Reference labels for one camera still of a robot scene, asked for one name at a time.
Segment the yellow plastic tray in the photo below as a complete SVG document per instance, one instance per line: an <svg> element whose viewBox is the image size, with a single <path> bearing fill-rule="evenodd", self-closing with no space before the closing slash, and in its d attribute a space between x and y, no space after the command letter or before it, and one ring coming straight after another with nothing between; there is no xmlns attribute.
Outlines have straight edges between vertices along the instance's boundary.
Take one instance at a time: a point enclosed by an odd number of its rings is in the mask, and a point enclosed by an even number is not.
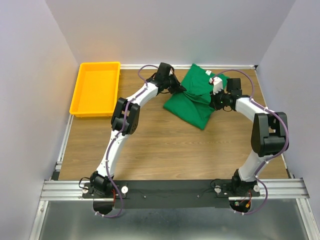
<svg viewBox="0 0 320 240"><path fill-rule="evenodd" d="M69 113L77 118L110 117L118 100L120 69L118 61L81 63Z"/></svg>

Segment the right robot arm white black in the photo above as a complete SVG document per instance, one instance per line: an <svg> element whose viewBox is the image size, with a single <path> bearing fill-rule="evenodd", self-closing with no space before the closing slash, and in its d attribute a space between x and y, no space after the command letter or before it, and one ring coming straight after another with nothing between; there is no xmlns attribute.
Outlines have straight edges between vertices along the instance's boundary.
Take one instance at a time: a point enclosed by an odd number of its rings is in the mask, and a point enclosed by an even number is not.
<svg viewBox="0 0 320 240"><path fill-rule="evenodd" d="M226 88L219 77L209 79L213 86L209 106L216 111L230 107L252 122L251 152L245 163L235 171L226 190L234 196L243 196L256 190L258 176L273 158L289 147L287 115L274 112L258 104L251 96L242 94L241 79L227 79Z"/></svg>

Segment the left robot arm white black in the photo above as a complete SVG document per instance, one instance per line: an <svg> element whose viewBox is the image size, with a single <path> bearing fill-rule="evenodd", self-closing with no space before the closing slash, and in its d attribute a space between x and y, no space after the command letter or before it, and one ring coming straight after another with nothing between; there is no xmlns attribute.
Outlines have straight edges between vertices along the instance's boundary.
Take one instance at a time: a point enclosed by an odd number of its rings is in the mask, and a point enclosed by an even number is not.
<svg viewBox="0 0 320 240"><path fill-rule="evenodd" d="M186 91L176 77L174 68L168 63L160 63L155 73L142 80L144 84L138 91L117 100L111 117L109 143L100 164L89 178L90 186L101 198L117 189L113 181L117 161L127 139L138 127L141 108L164 90L172 95Z"/></svg>

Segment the green t shirt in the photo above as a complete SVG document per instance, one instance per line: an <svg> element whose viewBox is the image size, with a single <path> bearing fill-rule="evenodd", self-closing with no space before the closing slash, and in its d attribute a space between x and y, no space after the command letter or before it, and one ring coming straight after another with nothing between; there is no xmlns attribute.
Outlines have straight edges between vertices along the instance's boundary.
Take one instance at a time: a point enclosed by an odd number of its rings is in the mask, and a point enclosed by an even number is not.
<svg viewBox="0 0 320 240"><path fill-rule="evenodd" d="M196 64L192 64L181 85L186 89L182 93L173 94L163 105L163 108L183 121L204 130L211 114L215 111L210 107L210 92L213 86L210 78L215 74Z"/></svg>

